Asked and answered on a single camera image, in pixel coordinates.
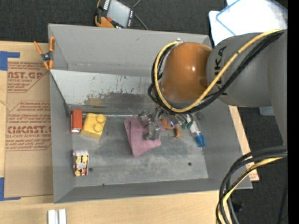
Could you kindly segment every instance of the cardboard box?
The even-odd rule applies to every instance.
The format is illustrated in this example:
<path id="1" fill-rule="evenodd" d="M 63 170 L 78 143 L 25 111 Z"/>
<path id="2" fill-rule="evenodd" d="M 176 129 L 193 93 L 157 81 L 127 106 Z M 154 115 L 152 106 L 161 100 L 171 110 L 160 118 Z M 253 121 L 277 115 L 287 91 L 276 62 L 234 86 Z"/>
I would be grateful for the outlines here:
<path id="1" fill-rule="evenodd" d="M 48 52 L 48 44 L 40 46 Z M 49 72 L 31 42 L 0 42 L 0 51 L 20 53 L 20 58 L 8 58 L 8 70 L 1 71 L 7 90 L 1 106 L 4 197 L 52 194 Z"/>

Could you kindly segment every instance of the orange object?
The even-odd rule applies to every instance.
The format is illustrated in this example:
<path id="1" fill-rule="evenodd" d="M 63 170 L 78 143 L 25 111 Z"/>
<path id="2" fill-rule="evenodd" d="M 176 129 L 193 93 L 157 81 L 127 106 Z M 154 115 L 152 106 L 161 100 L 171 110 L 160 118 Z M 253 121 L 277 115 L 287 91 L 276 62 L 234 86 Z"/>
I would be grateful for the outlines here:
<path id="1" fill-rule="evenodd" d="M 100 1 L 101 0 L 98 0 L 98 4 L 97 4 L 97 7 L 99 7 L 100 5 Z M 105 17 L 101 17 L 100 18 L 100 21 L 101 22 L 98 22 L 98 16 L 95 16 L 94 18 L 94 23 L 96 24 L 97 27 L 101 27 L 101 28 L 115 28 L 112 24 L 111 24 L 111 21 L 112 19 L 111 18 L 108 18 L 106 19 Z"/>
<path id="2" fill-rule="evenodd" d="M 183 136 L 183 133 L 181 132 L 180 128 L 179 128 L 179 125 L 176 125 L 174 127 L 171 127 L 167 120 L 165 119 L 165 117 L 161 118 L 160 121 L 162 122 L 163 126 L 165 127 L 165 129 L 173 129 L 175 131 L 175 137 L 178 138 L 178 137 L 182 137 Z"/>
<path id="3" fill-rule="evenodd" d="M 186 42 L 168 54 L 161 78 L 162 93 L 172 101 L 196 100 L 206 89 L 206 62 L 212 49 Z"/>
<path id="4" fill-rule="evenodd" d="M 46 67 L 46 69 L 47 70 L 52 69 L 54 66 L 54 62 L 51 60 L 50 56 L 51 56 L 51 53 L 53 53 L 54 49 L 55 49 L 55 37 L 52 36 L 50 38 L 48 53 L 43 53 L 36 41 L 34 41 L 33 44 L 35 45 L 37 52 L 41 55 L 41 57 L 43 59 L 43 64 Z"/>
<path id="5" fill-rule="evenodd" d="M 82 110 L 73 110 L 71 113 L 71 133 L 79 133 L 82 126 Z"/>

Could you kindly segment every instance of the black cable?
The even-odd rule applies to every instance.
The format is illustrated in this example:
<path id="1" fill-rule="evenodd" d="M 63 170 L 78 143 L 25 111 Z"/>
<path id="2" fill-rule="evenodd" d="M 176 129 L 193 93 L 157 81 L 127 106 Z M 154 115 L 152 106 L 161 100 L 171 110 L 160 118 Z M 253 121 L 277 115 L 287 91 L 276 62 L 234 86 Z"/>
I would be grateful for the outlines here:
<path id="1" fill-rule="evenodd" d="M 271 147 L 271 148 L 259 150 L 254 153 L 245 154 L 242 157 L 240 157 L 237 161 L 235 161 L 235 163 L 231 166 L 229 172 L 227 173 L 227 175 L 225 176 L 225 178 L 223 179 L 223 181 L 221 183 L 220 192 L 219 192 L 220 200 L 217 204 L 217 209 L 216 209 L 217 220 L 219 223 L 221 223 L 220 218 L 218 216 L 218 208 L 219 207 L 220 207 L 220 211 L 221 211 L 221 214 L 223 216 L 225 223 L 229 223 L 227 216 L 225 214 L 224 206 L 223 206 L 223 201 L 222 201 L 223 197 L 228 192 L 230 192 L 231 189 L 234 188 L 235 185 L 237 185 L 240 182 L 242 177 L 244 177 L 244 175 L 242 175 L 234 182 L 234 184 L 230 185 L 230 178 L 231 178 L 232 174 L 239 168 L 241 168 L 251 162 L 261 161 L 261 160 L 264 160 L 267 158 L 274 158 L 274 157 L 287 157 L 286 151 L 287 151 L 287 147 L 285 147 L 285 146 Z M 232 208 L 232 205 L 229 207 L 229 211 L 233 213 L 232 217 L 234 218 L 234 221 L 236 223 L 238 223 L 238 220 L 237 220 L 236 216 L 234 215 L 235 213 Z"/>
<path id="2" fill-rule="evenodd" d="M 213 101 L 215 101 L 231 84 L 232 82 L 237 78 L 237 76 L 241 73 L 241 71 L 250 63 L 250 61 L 260 52 L 262 51 L 264 48 L 266 48 L 269 44 L 271 44 L 272 42 L 274 42 L 275 40 L 277 40 L 283 33 L 285 32 L 285 30 L 282 31 L 278 31 L 275 33 L 272 33 L 266 37 L 264 37 L 244 58 L 244 60 L 242 61 L 242 63 L 239 65 L 239 67 L 236 69 L 236 71 L 231 75 L 231 77 L 227 80 L 227 82 L 215 93 L 207 95 L 206 98 L 200 102 L 199 105 L 195 106 L 194 108 L 186 111 L 186 112 L 180 112 L 181 114 L 184 113 L 193 113 L 193 112 L 197 112 L 205 107 L 207 107 L 209 104 L 211 104 Z M 163 59 L 165 57 L 165 54 L 168 52 L 168 50 L 166 50 L 164 52 L 164 54 L 161 56 L 160 61 L 159 61 L 159 66 L 162 65 Z M 154 94 L 156 96 L 156 98 L 153 98 L 151 95 L 151 92 L 148 92 L 149 96 L 152 98 L 152 100 L 154 102 L 156 102 L 158 105 L 160 105 L 162 108 L 164 108 L 165 110 L 171 112 L 171 113 L 176 113 L 171 111 L 167 106 L 164 105 L 164 103 L 161 101 L 161 99 L 159 98 L 159 96 L 157 95 L 157 90 L 155 88 L 154 85 L 154 81 L 152 79 L 152 84 L 149 87 L 150 90 L 154 91 Z"/>
<path id="3" fill-rule="evenodd" d="M 257 152 L 254 153 L 248 153 L 246 155 L 243 155 L 242 157 L 240 157 L 230 168 L 228 174 L 226 175 L 226 177 L 223 179 L 221 186 L 220 186 L 220 192 L 219 192 L 219 198 L 221 198 L 223 196 L 223 192 L 226 189 L 229 188 L 230 185 L 230 178 L 232 176 L 232 174 L 238 170 L 240 167 L 247 165 L 248 163 L 251 162 L 255 162 L 255 161 L 260 161 L 264 158 L 269 158 L 269 157 L 277 157 L 280 156 L 281 153 L 286 152 L 286 147 L 285 146 L 278 146 L 278 147 L 270 147 L 270 148 L 265 148 L 262 150 L 259 150 Z M 236 218 L 236 216 L 234 215 L 234 210 L 232 208 L 232 205 L 229 207 L 230 212 L 232 212 L 232 215 L 234 218 Z"/>
<path id="4" fill-rule="evenodd" d="M 279 216 L 278 216 L 278 224 L 283 224 L 284 220 L 288 218 L 288 180 L 286 180 L 285 190 L 283 194 L 283 199 L 280 205 Z"/>

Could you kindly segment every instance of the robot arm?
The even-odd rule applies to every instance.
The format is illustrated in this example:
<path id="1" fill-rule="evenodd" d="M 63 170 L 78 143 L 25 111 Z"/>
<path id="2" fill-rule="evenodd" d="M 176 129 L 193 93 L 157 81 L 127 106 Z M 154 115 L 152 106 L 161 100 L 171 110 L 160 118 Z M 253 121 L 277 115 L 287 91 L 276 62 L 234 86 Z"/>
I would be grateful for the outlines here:
<path id="1" fill-rule="evenodd" d="M 230 37 L 213 49 L 172 42 L 155 60 L 149 96 L 166 115 L 193 113 L 217 98 L 239 107 L 272 106 L 287 145 L 287 30 Z"/>

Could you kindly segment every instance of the electronic device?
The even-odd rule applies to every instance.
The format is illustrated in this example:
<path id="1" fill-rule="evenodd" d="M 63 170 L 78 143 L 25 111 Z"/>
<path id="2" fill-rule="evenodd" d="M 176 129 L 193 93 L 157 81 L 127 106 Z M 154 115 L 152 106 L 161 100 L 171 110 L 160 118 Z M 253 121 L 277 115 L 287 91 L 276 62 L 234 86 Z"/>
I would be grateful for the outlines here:
<path id="1" fill-rule="evenodd" d="M 95 11 L 95 25 L 106 28 L 130 28 L 134 9 L 119 0 L 99 0 Z"/>

